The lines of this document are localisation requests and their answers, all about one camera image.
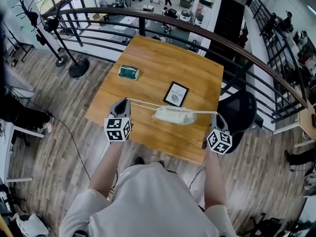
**shoe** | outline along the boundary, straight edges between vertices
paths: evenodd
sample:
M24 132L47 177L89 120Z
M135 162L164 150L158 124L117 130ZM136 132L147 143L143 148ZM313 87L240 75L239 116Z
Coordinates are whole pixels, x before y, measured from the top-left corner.
M284 154L285 154L286 161L289 161L291 154L287 150L284 151Z
M43 124L42 128L38 128L38 133L43 133L44 129L47 128L48 133L52 133L54 130L54 117L50 117L49 122Z
M134 160L134 165L145 165L144 159L140 156L136 157Z

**white cloth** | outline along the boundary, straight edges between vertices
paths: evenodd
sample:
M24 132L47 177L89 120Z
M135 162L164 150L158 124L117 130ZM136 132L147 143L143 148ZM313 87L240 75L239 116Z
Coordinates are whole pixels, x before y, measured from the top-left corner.
M22 221L18 217L16 219L16 224L21 233L26 237L36 237L38 235L47 236L49 234L46 226L35 214L32 214L27 221Z
M225 206L203 213L180 177L158 162L127 168L112 203L92 189L78 195L59 237L76 230L90 237L236 237Z

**black cable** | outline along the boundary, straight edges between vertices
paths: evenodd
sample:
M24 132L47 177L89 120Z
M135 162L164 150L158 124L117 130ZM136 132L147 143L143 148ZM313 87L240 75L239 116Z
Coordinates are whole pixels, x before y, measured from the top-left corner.
M19 95L21 95L22 97L24 97L25 99L27 99L28 101L30 101L32 104L34 104L35 106L37 106L38 108L40 108L40 109L43 110L44 112L48 113L48 111L44 110L42 107L38 106L37 104L35 104L34 102L32 102L30 99L28 99L28 98L26 98L25 96L23 96L20 92L16 91L12 86L10 86L10 85L4 85L4 86L7 87L7 88L9 88L9 89L11 89L11 90L13 90L13 91L15 91L15 92L17 92ZM75 144L75 147L76 147L78 156L79 156L79 158L80 158L80 161L81 161L81 163L82 163L82 165L83 165L83 168L84 168L85 172L87 173L87 176L88 176L89 180L91 181L90 175L89 175L89 173L88 173L88 171L87 171L87 169L86 169L86 167L85 167L85 165L84 165L84 163L83 163L83 161L82 161L82 158L81 158L81 155L80 155L80 152L79 152L79 150L78 150L78 147L77 147L77 144L76 144L76 142L75 142L75 139L74 139L73 134L71 133L70 129L66 126L65 123L63 123L60 119L56 118L54 115L52 115L52 116L53 116L57 121L61 122L61 123L67 128L67 130L69 131L69 133L70 133L70 135L71 135L71 137L72 137L72 139L73 139L73 141L74 141L74 144Z
M191 182L191 184L190 184L190 186L189 186L189 190L191 189L191 185L192 185L192 183L195 181L196 177L197 177L201 172L203 172L205 169L206 169L206 168L203 167L203 168L201 168L201 169L199 170L199 172L196 174L196 176L194 177L193 181Z

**desk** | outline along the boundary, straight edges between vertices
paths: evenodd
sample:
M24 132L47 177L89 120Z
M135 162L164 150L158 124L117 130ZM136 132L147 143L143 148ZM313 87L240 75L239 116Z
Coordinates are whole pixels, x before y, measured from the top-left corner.
M149 11L149 12L154 12L154 8L152 5L144 5L143 6L143 11Z
M120 23L121 24L128 24L131 25L136 20L135 17L124 17ZM127 26L114 26L114 29L124 31L127 28Z
M278 134L278 133L285 132L287 130L293 129L298 126L301 127L304 130L304 132L311 138L311 140L305 141L299 144L295 144L294 145L295 148L305 146L316 141L316 129L312 125L312 114L314 114L315 111L314 111L313 106L308 100L307 100L307 104L308 104L308 108L300 111L297 114L297 121L295 123L287 125L283 128L277 129L273 133L273 134Z
M23 96L26 97L32 97L34 95L33 92L28 91L28 90L23 90L19 88L14 88L15 92L22 94ZM21 103L23 105L26 105L27 100L26 99L20 99ZM0 123L2 124L2 128L5 134L5 143L0 141L0 179L3 181L4 184L7 184L9 182L24 182L24 181L32 181L32 177L26 177L26 178L14 178L14 179L9 179L8 178L8 172L9 172L9 166L10 166L10 158L12 152L12 136L13 132L15 130L24 132L39 138L44 138L44 135L41 133L29 131L26 129L23 129L21 127L15 126L12 123L5 122L4 120L1 120Z
M118 77L121 65L140 69L138 80ZM193 110L217 110L223 66L183 48L155 39L135 36L106 76L86 118L101 126L109 108L117 100L130 97L166 105L163 98L172 81L189 92L183 107ZM131 106L134 124L129 138L152 149L202 164L204 134L209 131L211 115L198 114L195 123L178 125L152 118L155 112Z

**wooden floor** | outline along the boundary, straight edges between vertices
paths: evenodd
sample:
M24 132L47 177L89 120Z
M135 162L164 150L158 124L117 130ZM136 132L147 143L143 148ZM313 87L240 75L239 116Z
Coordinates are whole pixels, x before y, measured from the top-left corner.
M56 68L55 57L32 50L25 63L14 70L33 87L35 103L52 112L74 134L80 154L92 175L106 144L103 128L84 118L112 63L88 57L90 68L84 77L71 79L66 67ZM18 183L17 193L26 198L23 205L28 212L38 211L51 228L51 236L58 236L58 227L73 200L88 186L88 177L79 161L74 143L67 129L55 121L52 134L44 139L28 137L14 145L10 164L11 178L33 176L32 182ZM251 215L266 212L269 217L297 219L302 204L304 171L290 172L285 163L285 149L300 153L307 148L293 150L302 142L302 132L296 130L272 135L261 130L245 134L235 152L220 156L226 183L228 212L236 231L243 230ZM135 142L126 142L119 163L119 172L130 166L133 159L143 156L146 163L162 159L167 169L176 171L189 185L201 166L164 153L151 150ZM197 176L191 191L203 205L204 172Z

